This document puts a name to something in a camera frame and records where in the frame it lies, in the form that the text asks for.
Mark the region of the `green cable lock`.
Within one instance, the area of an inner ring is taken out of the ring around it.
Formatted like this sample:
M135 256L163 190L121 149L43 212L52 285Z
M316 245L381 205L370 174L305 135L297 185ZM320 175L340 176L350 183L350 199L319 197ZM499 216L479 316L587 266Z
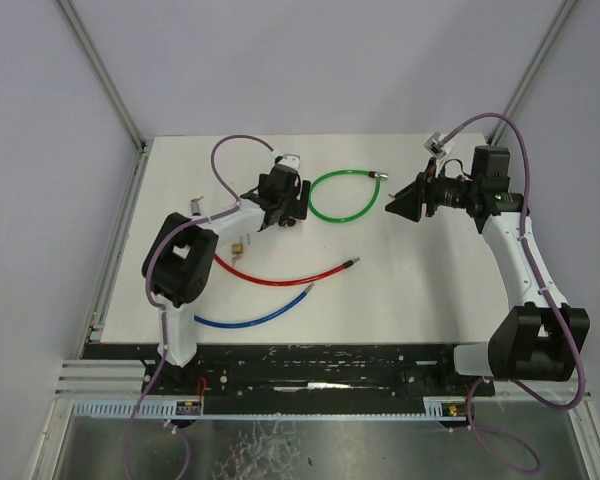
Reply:
M369 214L389 175L364 169L341 169L325 173L312 184L310 212L331 224L355 222Z

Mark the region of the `orange padlock with keys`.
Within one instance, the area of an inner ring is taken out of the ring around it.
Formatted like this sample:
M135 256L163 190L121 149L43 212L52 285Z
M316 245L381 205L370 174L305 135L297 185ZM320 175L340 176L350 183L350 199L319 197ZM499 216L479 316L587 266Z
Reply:
M291 228L295 226L297 220L292 217L285 217L279 220L278 225L283 228Z

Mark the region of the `brass padlock with key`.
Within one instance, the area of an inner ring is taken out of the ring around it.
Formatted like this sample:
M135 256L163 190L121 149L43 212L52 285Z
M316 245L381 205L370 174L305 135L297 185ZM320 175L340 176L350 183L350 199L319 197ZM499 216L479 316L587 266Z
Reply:
M231 266L236 267L237 262L244 256L246 247L251 243L250 235L241 235L239 239L231 245Z

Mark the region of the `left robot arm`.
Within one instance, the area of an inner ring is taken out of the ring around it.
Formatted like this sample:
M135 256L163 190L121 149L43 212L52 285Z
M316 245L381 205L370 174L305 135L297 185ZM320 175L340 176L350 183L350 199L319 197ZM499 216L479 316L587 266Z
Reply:
M160 315L158 351L170 364L164 382L175 393L188 394L198 385L199 371L189 364L197 353L194 314L216 250L241 236L305 220L310 189L296 169L278 165L225 211L191 218L174 212L164 220L142 275L147 299Z

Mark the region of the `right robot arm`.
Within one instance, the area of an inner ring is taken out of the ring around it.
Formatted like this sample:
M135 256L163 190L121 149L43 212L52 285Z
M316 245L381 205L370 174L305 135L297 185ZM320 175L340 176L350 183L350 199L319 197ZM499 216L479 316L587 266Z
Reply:
M436 369L437 385L447 394L462 392L472 376L567 381L590 327L586 310L570 306L550 278L524 197L509 190L509 162L508 149L478 146L470 174L451 178L431 158L385 207L413 222L441 207L464 211L491 249L505 286L509 313L491 338L456 346L454 360Z

